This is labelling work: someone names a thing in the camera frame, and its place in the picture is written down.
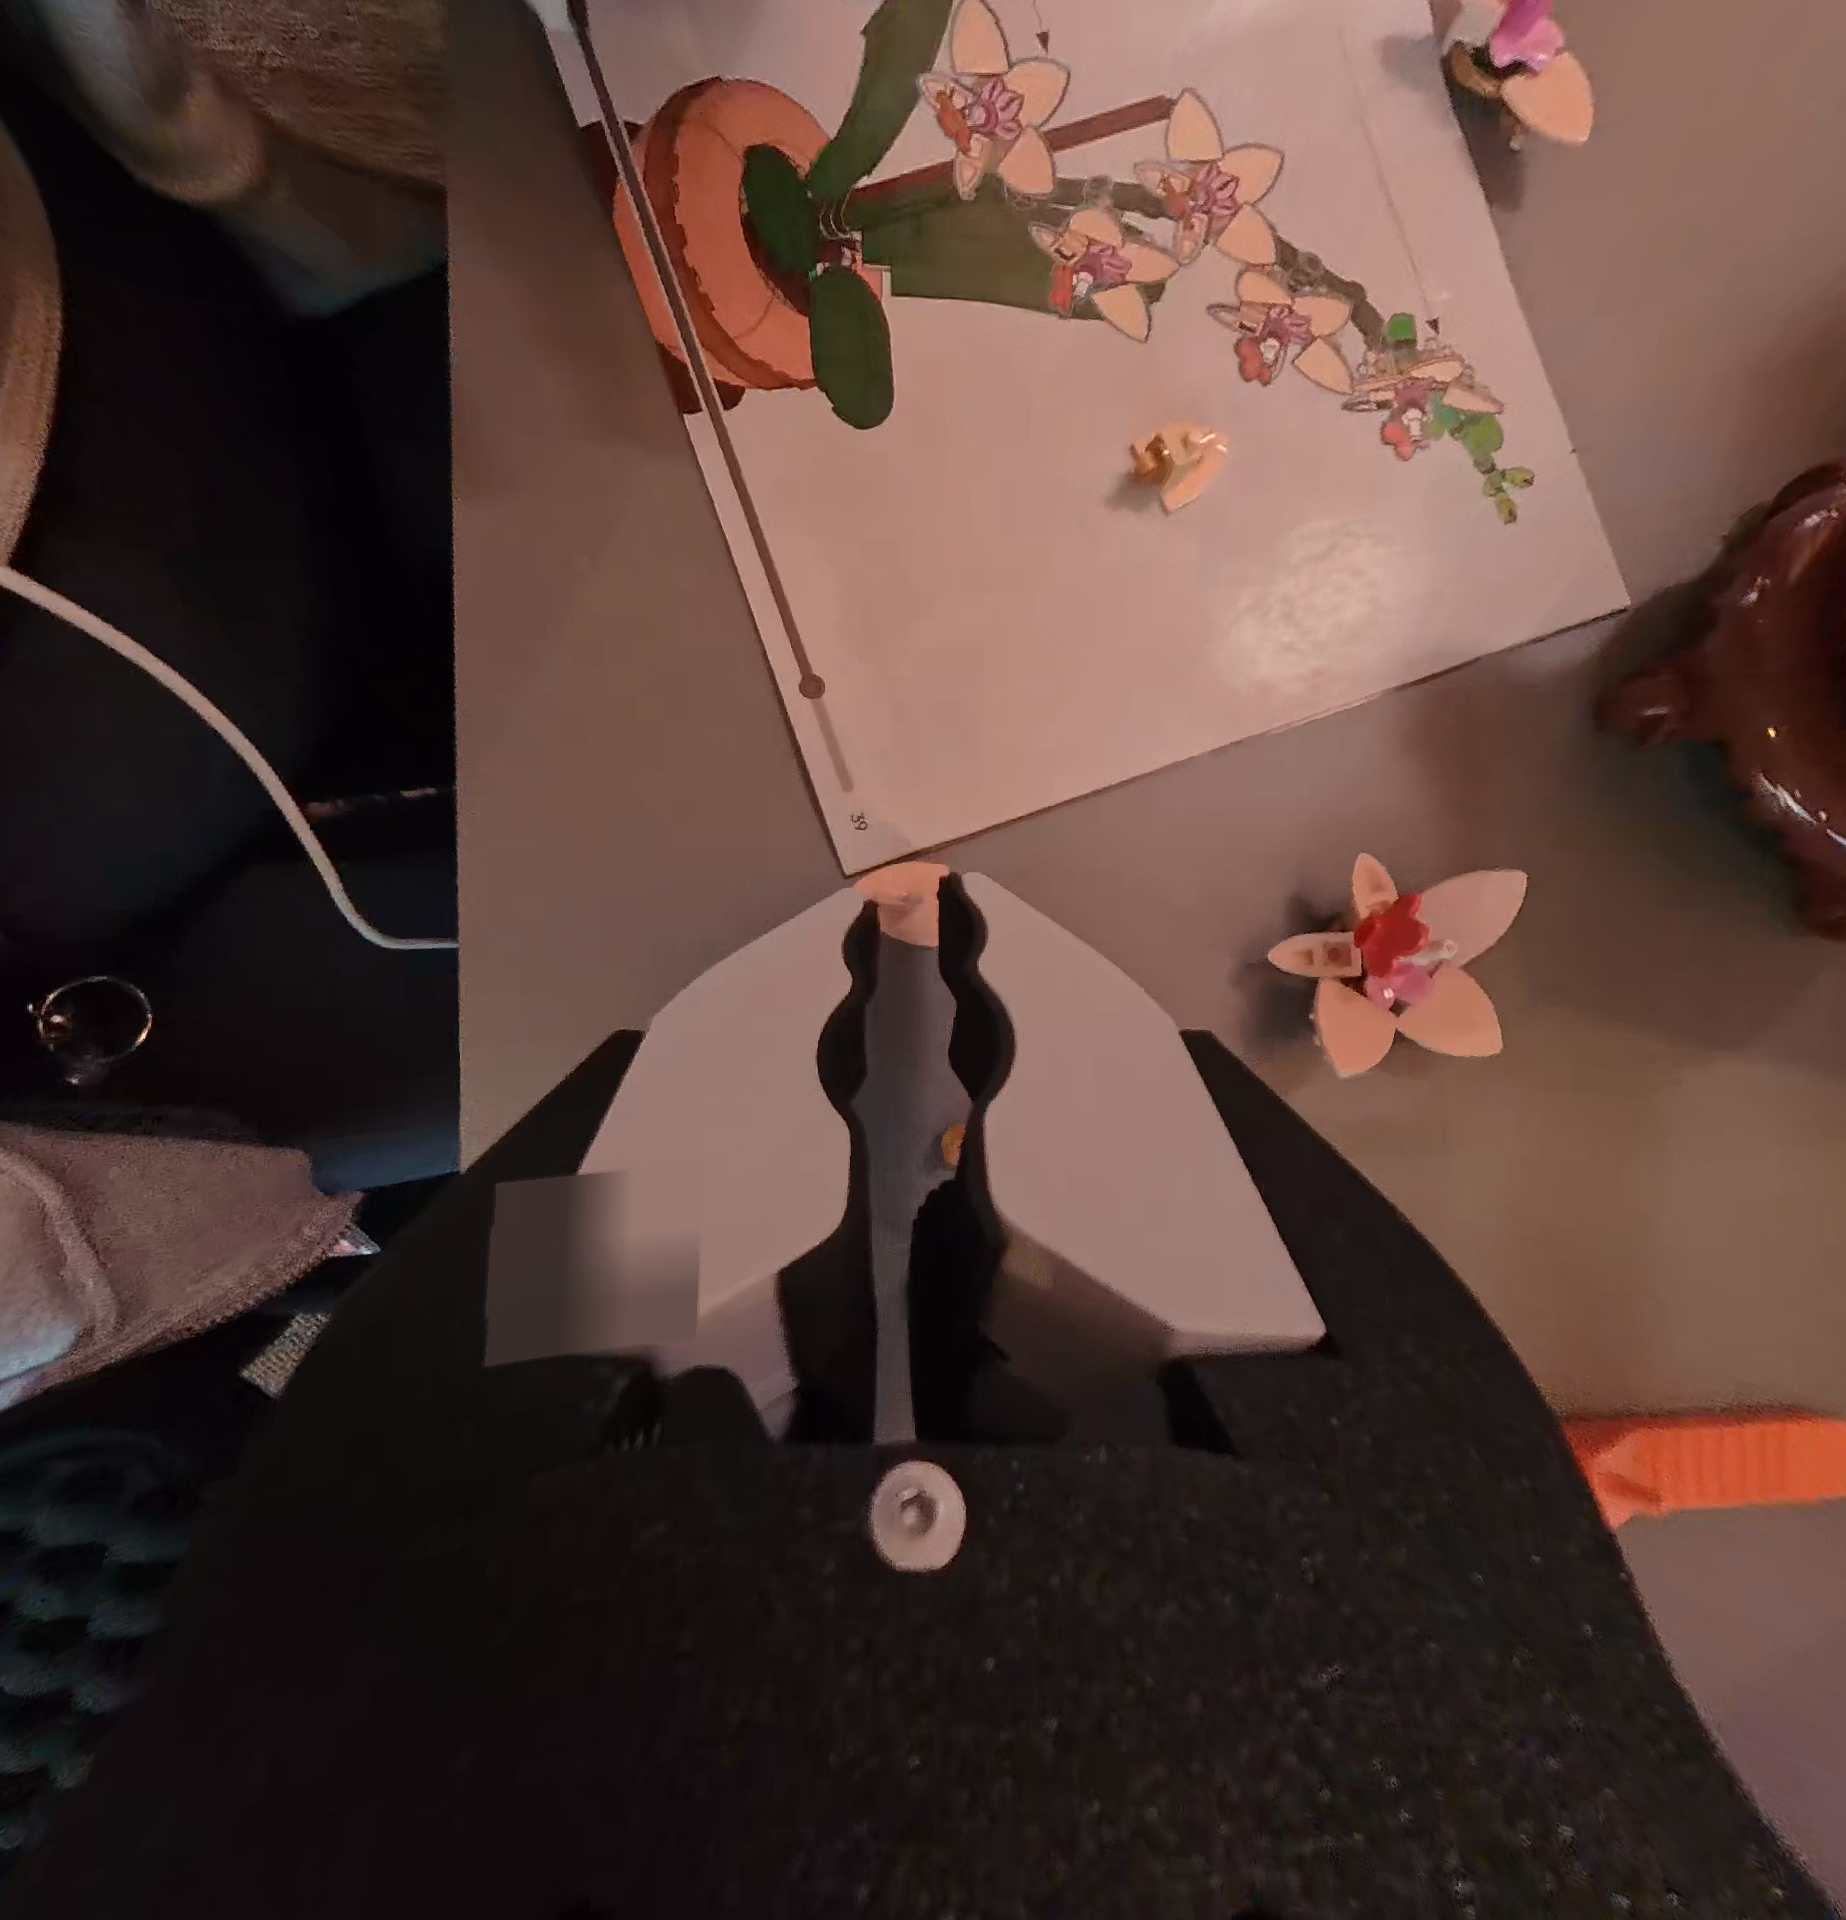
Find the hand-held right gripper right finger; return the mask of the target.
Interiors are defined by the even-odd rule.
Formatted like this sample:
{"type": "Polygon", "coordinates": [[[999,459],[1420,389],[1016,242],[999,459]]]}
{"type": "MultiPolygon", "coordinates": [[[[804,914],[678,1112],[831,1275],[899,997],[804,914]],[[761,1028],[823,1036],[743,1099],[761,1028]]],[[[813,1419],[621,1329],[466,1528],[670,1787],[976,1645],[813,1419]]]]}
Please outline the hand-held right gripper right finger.
{"type": "Polygon", "coordinates": [[[941,889],[965,1090],[918,1222],[918,1429],[1157,1442],[1200,1362],[1306,1355],[1323,1312],[1173,1016],[999,881],[941,889]]]}

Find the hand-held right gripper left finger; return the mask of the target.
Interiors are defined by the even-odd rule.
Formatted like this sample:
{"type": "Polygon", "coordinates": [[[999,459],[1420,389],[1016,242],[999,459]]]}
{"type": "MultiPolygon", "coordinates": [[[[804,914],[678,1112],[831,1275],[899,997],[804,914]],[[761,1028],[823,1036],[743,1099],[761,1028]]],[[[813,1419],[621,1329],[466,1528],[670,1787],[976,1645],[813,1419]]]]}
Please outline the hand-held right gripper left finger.
{"type": "Polygon", "coordinates": [[[861,1112],[880,963],[880,911],[843,889],[648,1022],[578,1165],[577,1323],[664,1374],[722,1368],[786,1426],[911,1442],[911,1188],[861,1112]]]}

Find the beige toy petal piece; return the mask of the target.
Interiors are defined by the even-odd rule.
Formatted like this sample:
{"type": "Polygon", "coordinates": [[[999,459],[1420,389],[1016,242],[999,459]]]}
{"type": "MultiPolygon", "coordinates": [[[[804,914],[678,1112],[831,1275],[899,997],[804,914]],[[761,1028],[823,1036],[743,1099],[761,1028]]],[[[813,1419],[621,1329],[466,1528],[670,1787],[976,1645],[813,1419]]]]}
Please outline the beige toy petal piece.
{"type": "Polygon", "coordinates": [[[943,862],[888,862],[854,879],[854,892],[872,904],[880,936],[908,947],[939,947],[939,892],[951,874],[943,862]]]}
{"type": "Polygon", "coordinates": [[[1226,467],[1227,439],[1222,430],[1194,424],[1194,419],[1170,419],[1152,432],[1167,432],[1174,455],[1174,470],[1167,487],[1141,487],[1157,492],[1163,513],[1178,513],[1189,507],[1226,467]]]}

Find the grey desk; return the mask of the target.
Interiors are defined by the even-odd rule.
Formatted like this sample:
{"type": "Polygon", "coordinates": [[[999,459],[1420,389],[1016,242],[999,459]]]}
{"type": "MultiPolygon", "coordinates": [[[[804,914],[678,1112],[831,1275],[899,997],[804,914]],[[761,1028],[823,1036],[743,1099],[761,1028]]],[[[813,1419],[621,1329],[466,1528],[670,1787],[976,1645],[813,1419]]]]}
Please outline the grey desk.
{"type": "MultiPolygon", "coordinates": [[[[1637,600],[951,854],[1217,1032],[1551,1406],[1846,1419],[1846,944],[1694,756],[1596,728],[1741,512],[1846,459],[1846,4],[1568,4],[1576,152],[1477,146],[1637,600]],[[1336,1078],[1265,953],[1522,869],[1504,1049],[1336,1078]]],[[[527,4],[450,4],[462,1140],[839,884],[527,4]]],[[[1846,1914],[1846,1500],[1628,1523],[1677,1674],[1846,1914]]]]}

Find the toy brick orchid flower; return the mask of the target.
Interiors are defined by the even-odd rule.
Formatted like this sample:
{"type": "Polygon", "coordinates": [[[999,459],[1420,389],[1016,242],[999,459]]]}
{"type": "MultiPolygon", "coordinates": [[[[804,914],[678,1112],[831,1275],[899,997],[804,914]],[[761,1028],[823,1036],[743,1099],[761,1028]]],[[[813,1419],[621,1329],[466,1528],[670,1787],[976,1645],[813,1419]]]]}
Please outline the toy brick orchid flower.
{"type": "Polygon", "coordinates": [[[1555,4],[1457,4],[1439,30],[1444,75],[1499,112],[1505,140],[1585,146],[1596,103],[1585,61],[1568,49],[1555,4]]]}
{"type": "Polygon", "coordinates": [[[1309,1028],[1336,1078],[1377,1068],[1398,1041],[1492,1056],[1499,1011],[1472,965],[1515,925],[1524,894],[1529,874],[1504,866],[1413,892],[1359,854],[1336,922],[1278,941],[1265,965],[1313,984],[1309,1028]]]}

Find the flower instruction booklet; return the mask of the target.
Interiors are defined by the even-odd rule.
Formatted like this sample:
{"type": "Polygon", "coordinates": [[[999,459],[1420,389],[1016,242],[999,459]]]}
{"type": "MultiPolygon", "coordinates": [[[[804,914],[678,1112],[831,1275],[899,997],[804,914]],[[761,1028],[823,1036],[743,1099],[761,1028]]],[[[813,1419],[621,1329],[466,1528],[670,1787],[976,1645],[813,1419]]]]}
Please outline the flower instruction booklet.
{"type": "Polygon", "coordinates": [[[1628,603],[1453,10],[532,6],[844,873],[1628,603]]]}

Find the person in grey hoodie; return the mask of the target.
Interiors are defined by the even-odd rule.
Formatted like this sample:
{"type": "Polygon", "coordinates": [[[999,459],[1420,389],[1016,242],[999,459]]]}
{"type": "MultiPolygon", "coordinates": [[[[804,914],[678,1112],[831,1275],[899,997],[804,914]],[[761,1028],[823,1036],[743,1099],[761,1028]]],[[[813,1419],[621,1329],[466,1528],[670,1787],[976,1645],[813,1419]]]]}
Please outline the person in grey hoodie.
{"type": "MultiPolygon", "coordinates": [[[[224,232],[286,319],[332,321],[423,275],[445,281],[442,65],[438,4],[0,4],[0,567],[70,600],[13,565],[65,343],[63,262],[20,133],[75,130],[149,196],[224,232]]],[[[0,592],[167,691],[257,783],[290,837],[266,783],[182,696],[54,607],[0,592]]],[[[138,634],[70,603],[232,723],[138,634]]],[[[305,811],[260,759],[384,944],[343,920],[314,859],[290,846],[340,922],[379,949],[456,957],[456,936],[399,937],[365,916],[324,830],[332,803],[305,811]]],[[[38,1054],[8,1059],[0,1026],[0,1410],[238,1318],[358,1242],[355,1188],[324,1183],[305,1150],[217,1112],[113,1098],[113,1072],[149,1036],[149,997],[122,974],[26,997],[20,1034],[38,1054]]]]}

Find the orange brick separator tool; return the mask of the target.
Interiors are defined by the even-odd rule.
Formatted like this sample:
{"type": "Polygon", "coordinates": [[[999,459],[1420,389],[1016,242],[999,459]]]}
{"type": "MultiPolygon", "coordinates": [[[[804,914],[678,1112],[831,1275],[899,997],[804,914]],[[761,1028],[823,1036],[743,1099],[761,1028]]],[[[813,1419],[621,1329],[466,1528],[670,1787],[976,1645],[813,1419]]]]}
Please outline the orange brick separator tool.
{"type": "Polygon", "coordinates": [[[1566,1419],[1611,1530],[1632,1517],[1846,1500],[1846,1423],[1817,1410],[1566,1419]]]}

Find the brown toy flower pot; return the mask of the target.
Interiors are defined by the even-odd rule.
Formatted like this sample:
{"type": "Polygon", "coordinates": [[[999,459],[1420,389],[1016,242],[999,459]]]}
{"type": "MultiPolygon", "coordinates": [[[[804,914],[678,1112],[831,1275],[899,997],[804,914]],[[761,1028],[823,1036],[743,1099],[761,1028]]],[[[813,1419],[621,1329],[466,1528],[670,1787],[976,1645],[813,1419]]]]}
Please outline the brown toy flower pot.
{"type": "Polygon", "coordinates": [[[1596,726],[1709,749],[1798,925],[1846,944],[1846,465],[1753,506],[1659,607],[1665,646],[1600,687],[1596,726]]]}

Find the dark pants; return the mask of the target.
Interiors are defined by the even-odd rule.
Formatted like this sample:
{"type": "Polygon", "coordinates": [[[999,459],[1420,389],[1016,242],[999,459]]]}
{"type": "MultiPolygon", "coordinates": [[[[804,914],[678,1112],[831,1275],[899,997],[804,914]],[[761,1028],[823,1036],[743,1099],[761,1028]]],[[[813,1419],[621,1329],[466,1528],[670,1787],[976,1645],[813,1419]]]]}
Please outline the dark pants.
{"type": "MultiPolygon", "coordinates": [[[[63,262],[57,424],[13,557],[198,685],[399,937],[456,936],[445,281],[294,321],[205,218],[67,126],[20,148],[63,262]]],[[[340,922],[257,783],[134,667],[0,592],[0,1026],[113,971],[113,1098],[217,1112],[332,1188],[456,1163],[456,957],[340,922]]]]}

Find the dark mesh chair seat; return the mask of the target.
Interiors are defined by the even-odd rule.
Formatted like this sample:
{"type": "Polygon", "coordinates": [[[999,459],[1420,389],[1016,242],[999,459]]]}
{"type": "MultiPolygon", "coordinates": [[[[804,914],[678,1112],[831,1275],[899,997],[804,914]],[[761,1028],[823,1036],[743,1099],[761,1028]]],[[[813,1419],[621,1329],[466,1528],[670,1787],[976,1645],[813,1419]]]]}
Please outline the dark mesh chair seat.
{"type": "Polygon", "coordinates": [[[0,1450],[0,1902],[142,1693],[205,1481],[159,1435],[0,1450]]]}

